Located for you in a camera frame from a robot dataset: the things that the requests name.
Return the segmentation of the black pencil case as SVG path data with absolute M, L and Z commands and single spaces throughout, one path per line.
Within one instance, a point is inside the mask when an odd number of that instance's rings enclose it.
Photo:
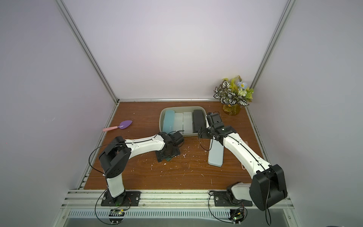
M 193 133 L 198 133 L 199 130 L 206 127 L 206 118 L 204 112 L 200 109 L 196 109 L 192 113 L 192 128 Z

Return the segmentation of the teal translucent pencil case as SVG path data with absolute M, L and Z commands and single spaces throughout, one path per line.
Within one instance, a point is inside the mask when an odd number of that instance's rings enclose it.
M 174 110 L 166 110 L 163 121 L 163 131 L 166 133 L 170 133 L 174 130 L 175 123 L 175 111 Z

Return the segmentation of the frosted white case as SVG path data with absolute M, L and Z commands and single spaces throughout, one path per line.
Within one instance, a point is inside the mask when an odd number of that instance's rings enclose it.
M 183 130 L 183 113 L 175 113 L 174 131 Z
M 193 133 L 192 112 L 183 112 L 183 133 Z

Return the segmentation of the light blue pencil case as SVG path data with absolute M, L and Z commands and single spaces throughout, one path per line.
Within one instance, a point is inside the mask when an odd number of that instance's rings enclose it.
M 224 146 L 216 141 L 210 140 L 208 164 L 221 167 L 224 159 Z

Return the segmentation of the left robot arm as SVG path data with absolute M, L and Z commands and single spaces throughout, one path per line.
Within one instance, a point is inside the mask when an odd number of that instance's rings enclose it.
M 107 182 L 107 193 L 116 202 L 126 199 L 122 172 L 129 159 L 144 153 L 155 152 L 157 161 L 171 160 L 180 155 L 184 137 L 180 132 L 160 132 L 156 135 L 137 140 L 125 140 L 119 136 L 99 155 L 99 161 Z

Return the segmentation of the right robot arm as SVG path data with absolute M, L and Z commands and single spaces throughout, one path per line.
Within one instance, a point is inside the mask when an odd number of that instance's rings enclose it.
M 205 128 L 198 132 L 200 138 L 218 141 L 240 161 L 251 176 L 249 186 L 235 183 L 228 188 L 233 203 L 241 200 L 252 201 L 259 210 L 265 211 L 287 198 L 287 188 L 283 169 L 271 165 L 255 153 L 234 130 L 228 126 L 221 129 Z

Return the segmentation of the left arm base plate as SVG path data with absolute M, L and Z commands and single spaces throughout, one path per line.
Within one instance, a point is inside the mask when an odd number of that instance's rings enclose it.
M 104 195 L 101 197 L 101 206 L 103 207 L 137 207 L 139 205 L 141 192 L 140 191 L 125 191 L 121 193 L 119 196 L 113 198 L 109 192 L 106 190 Z

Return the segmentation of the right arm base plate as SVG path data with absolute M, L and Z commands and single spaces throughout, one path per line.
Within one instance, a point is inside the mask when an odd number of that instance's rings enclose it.
M 231 192 L 228 191 L 209 191 L 213 197 L 216 207 L 251 207 L 252 201 L 236 199 Z

